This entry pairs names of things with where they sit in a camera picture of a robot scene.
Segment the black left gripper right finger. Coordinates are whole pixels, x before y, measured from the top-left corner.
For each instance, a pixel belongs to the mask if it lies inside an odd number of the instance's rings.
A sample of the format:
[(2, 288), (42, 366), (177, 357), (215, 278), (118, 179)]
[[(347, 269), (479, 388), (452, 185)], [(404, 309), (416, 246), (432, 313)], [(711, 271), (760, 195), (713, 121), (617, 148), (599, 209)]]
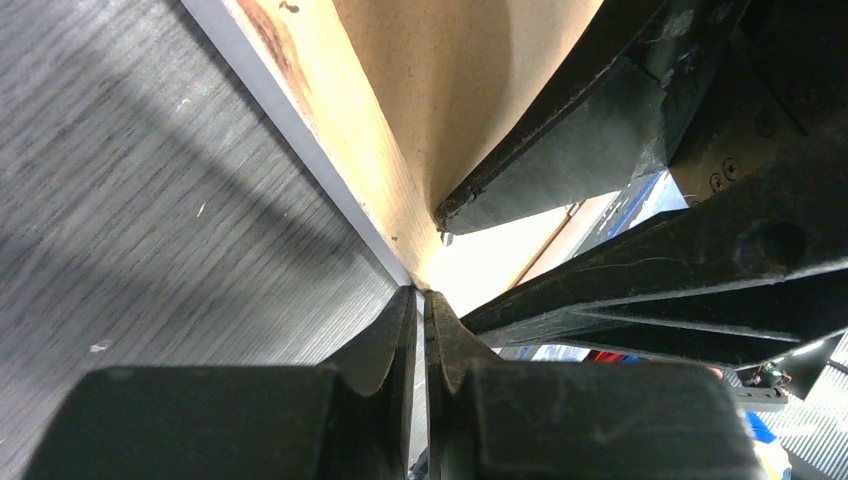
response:
[(433, 479), (763, 479), (710, 370), (668, 362), (507, 361), (424, 296)]

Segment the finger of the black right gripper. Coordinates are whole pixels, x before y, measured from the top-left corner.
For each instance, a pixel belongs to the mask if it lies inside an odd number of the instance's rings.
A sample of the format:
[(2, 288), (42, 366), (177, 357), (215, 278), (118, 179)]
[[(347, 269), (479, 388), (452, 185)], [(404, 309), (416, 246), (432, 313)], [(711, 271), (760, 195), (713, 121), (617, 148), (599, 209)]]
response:
[(745, 8), (603, 2), (514, 127), (439, 205), (439, 230), (478, 232), (665, 169)]
[(847, 156), (786, 155), (475, 309), (492, 346), (748, 366), (847, 327)]

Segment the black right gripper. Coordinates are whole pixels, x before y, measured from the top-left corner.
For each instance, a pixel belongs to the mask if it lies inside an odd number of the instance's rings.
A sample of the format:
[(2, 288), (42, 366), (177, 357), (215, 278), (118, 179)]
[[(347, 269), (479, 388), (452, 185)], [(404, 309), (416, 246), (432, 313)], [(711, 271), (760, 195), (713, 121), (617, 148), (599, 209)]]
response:
[(698, 205), (846, 108), (846, 2), (752, 1), (670, 175)]

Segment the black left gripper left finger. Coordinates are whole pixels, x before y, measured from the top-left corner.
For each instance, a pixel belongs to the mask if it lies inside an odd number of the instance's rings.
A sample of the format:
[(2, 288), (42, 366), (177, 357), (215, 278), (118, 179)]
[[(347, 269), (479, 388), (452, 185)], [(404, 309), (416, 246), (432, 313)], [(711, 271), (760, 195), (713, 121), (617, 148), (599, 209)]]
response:
[(28, 479), (403, 479), (416, 290), (312, 366), (114, 367), (71, 390)]

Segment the light wooden picture frame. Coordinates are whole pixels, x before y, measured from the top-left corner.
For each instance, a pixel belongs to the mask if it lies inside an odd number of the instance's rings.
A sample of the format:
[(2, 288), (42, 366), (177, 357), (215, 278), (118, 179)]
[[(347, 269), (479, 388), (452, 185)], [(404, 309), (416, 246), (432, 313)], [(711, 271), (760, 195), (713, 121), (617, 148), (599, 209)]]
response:
[(435, 223), (334, 3), (183, 5), (390, 276), (431, 287)]

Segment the brown fibreboard backing board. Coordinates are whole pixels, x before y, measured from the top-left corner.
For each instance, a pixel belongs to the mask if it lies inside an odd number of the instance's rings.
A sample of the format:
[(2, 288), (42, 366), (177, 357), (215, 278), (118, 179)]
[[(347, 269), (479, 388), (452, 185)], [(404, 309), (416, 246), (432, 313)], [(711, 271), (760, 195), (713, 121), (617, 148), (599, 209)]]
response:
[(515, 285), (564, 225), (555, 206), (443, 240), (439, 204), (516, 124), (599, 9), (596, 1), (338, 1), (396, 150), (350, 191), (408, 274), (466, 314)]

